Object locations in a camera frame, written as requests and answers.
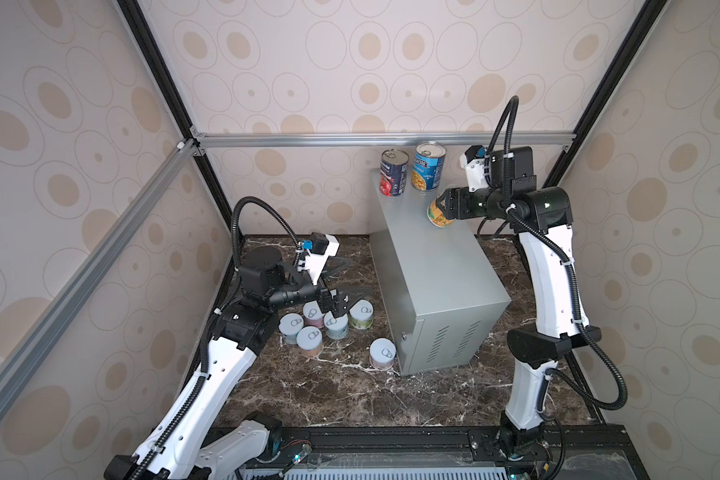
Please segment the dark blue red soup can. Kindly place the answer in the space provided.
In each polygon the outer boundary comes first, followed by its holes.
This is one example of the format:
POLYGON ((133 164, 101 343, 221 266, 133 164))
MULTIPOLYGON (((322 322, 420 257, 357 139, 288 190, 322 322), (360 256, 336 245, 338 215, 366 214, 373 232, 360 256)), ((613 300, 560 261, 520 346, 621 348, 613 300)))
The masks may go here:
POLYGON ((380 162, 380 192, 385 196, 397 197, 404 193, 409 155, 399 149, 385 150, 380 162))

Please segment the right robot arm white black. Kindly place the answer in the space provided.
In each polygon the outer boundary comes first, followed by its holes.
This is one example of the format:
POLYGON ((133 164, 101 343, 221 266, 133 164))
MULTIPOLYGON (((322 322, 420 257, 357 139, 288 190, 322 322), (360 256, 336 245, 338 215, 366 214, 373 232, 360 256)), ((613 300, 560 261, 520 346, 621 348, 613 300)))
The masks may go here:
POLYGON ((581 332, 589 327, 567 274, 573 265, 570 200, 559 187, 538 188, 529 147, 490 152, 472 146, 460 164, 467 186, 446 189, 436 206, 448 220, 507 221, 526 255, 534 289, 534 326, 507 335, 515 359, 513 387, 496 439, 504 456, 520 458, 542 438, 553 370, 562 357, 584 345, 581 332))

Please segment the yellow label can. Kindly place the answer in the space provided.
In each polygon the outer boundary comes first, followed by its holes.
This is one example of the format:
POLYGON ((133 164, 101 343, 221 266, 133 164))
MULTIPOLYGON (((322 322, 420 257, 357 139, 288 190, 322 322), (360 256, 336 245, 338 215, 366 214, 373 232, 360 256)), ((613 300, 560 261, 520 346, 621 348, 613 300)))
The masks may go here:
POLYGON ((443 211, 438 207, 437 200, 433 200, 427 208, 427 218, 438 228, 446 228, 453 223, 445 217, 443 211))

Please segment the teal label can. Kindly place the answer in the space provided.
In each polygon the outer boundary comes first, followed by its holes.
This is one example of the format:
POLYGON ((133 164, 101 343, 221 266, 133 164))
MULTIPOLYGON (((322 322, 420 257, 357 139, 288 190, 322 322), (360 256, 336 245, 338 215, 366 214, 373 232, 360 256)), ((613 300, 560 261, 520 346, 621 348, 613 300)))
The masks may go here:
POLYGON ((331 312, 327 312, 323 321, 327 336, 330 339, 341 340, 348 336, 349 320, 347 314, 334 316, 331 312))

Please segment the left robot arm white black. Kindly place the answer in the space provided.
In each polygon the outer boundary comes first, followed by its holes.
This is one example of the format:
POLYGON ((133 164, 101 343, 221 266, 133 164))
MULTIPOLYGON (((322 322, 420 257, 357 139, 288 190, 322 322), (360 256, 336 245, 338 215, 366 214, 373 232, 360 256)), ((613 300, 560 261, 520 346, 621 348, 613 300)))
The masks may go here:
POLYGON ((338 250, 335 236, 314 233, 298 242, 292 261, 274 247, 235 253, 231 292, 205 328, 191 381, 134 453, 110 461, 105 478, 227 479, 250 460, 276 457, 282 424, 266 414, 247 416, 211 443, 205 439, 232 390, 275 333, 281 310, 316 302, 339 316, 362 298, 362 289, 333 291, 324 282, 325 265, 338 250))

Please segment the blue progresso soup can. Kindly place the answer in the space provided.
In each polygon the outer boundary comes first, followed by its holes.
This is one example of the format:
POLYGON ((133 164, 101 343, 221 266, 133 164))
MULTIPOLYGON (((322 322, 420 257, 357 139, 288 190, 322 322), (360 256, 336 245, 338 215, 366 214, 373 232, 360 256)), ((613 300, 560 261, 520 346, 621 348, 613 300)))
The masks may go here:
POLYGON ((412 186, 420 191, 432 191, 439 187, 446 148, 434 141, 416 146, 412 172, 412 186))

